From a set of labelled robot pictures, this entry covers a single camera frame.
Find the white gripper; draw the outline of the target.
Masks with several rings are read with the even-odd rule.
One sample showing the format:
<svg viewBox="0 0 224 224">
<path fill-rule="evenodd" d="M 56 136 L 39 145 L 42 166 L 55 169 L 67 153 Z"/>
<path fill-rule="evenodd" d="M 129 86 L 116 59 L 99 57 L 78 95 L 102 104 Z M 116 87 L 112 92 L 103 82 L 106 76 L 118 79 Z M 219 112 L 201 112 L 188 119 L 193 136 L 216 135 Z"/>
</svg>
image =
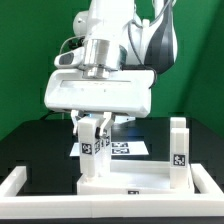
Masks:
<svg viewBox="0 0 224 224">
<path fill-rule="evenodd" d="M 84 79 L 82 75 L 78 69 L 56 70 L 48 81 L 44 98 L 49 109 L 72 110 L 74 135 L 81 119 L 79 111 L 103 113 L 103 120 L 95 132 L 97 139 L 107 137 L 115 114 L 144 118 L 150 113 L 155 77 L 152 70 L 111 72 L 108 79 Z"/>
</svg>

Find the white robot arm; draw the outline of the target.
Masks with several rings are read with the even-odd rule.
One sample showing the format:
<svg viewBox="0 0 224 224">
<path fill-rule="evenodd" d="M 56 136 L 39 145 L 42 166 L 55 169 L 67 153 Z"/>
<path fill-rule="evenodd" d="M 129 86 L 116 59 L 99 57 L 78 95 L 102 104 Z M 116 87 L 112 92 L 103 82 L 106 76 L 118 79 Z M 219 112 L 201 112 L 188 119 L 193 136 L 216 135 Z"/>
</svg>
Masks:
<svg viewBox="0 0 224 224">
<path fill-rule="evenodd" d="M 92 0 L 78 13 L 73 22 L 78 43 L 55 58 L 46 107 L 74 119 L 101 115 L 98 137 L 106 135 L 115 116 L 146 117 L 157 76 L 177 57 L 175 0 L 152 2 L 152 21 L 139 18 L 135 0 Z"/>
</svg>

